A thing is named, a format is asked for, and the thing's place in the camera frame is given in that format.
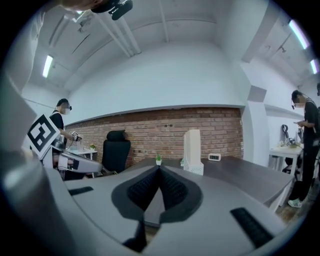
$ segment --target chair headrest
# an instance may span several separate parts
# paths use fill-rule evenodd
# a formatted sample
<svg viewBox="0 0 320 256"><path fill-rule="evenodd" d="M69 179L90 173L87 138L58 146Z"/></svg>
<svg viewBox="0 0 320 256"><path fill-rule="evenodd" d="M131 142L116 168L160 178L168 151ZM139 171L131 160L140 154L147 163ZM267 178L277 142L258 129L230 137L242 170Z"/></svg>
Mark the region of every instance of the chair headrest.
<svg viewBox="0 0 320 256"><path fill-rule="evenodd" d="M106 139L110 142L123 142L126 141L126 130L112 130L106 135Z"/></svg>

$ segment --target potted plant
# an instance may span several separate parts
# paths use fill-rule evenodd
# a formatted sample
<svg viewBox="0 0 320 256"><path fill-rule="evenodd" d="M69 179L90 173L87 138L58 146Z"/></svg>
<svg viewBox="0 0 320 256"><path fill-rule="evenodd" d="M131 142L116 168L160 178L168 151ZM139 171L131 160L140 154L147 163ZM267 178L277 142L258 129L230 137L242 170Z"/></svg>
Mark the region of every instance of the potted plant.
<svg viewBox="0 0 320 256"><path fill-rule="evenodd" d="M162 162L162 157L161 155L157 154L156 157L155 157L155 163L157 166L160 166L161 165L161 162Z"/></svg>

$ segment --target white shoe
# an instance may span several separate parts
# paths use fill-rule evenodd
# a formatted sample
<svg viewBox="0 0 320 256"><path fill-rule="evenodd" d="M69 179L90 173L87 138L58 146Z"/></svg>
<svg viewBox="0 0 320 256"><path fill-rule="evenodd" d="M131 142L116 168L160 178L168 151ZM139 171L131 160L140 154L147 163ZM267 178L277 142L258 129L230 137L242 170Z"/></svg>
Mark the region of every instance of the white shoe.
<svg viewBox="0 0 320 256"><path fill-rule="evenodd" d="M289 200L288 205L290 205L291 207L294 207L294 208L301 208L302 202L298 198L295 200Z"/></svg>

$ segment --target floor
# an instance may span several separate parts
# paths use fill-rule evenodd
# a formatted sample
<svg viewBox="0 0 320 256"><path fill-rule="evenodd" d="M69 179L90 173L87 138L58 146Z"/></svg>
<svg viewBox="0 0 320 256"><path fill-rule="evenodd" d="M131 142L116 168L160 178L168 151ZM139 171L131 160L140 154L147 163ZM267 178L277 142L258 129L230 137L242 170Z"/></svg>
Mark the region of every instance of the floor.
<svg viewBox="0 0 320 256"><path fill-rule="evenodd" d="M312 205L314 204L314 201L316 200L318 194L320 192L320 181L317 180L314 183L314 186L310 189L309 194L306 198L306 200L303 202L303 205L301 208L293 208L288 205L288 199L284 202L282 207L279 207L276 211L276 214L286 223L290 224L291 222L294 222L300 217L306 216L311 209ZM158 232L158 228L155 227L145 227L145 235L146 235L146 241L149 244L151 240L154 238L154 236Z"/></svg>

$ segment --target brick wall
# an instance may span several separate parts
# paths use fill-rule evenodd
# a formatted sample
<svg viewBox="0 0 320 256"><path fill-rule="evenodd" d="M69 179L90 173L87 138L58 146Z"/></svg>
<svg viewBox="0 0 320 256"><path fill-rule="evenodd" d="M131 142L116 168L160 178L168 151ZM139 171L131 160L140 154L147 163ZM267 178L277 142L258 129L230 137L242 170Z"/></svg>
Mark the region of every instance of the brick wall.
<svg viewBox="0 0 320 256"><path fill-rule="evenodd" d="M243 133L238 108L153 110L102 117L66 127L67 131L76 131L83 136L85 147L95 144L99 162L107 133L125 130L127 139L131 141L127 166L144 158L155 158L157 153L163 159L182 159L183 136L190 129L200 130L202 158L207 158L209 153L243 157Z"/></svg>

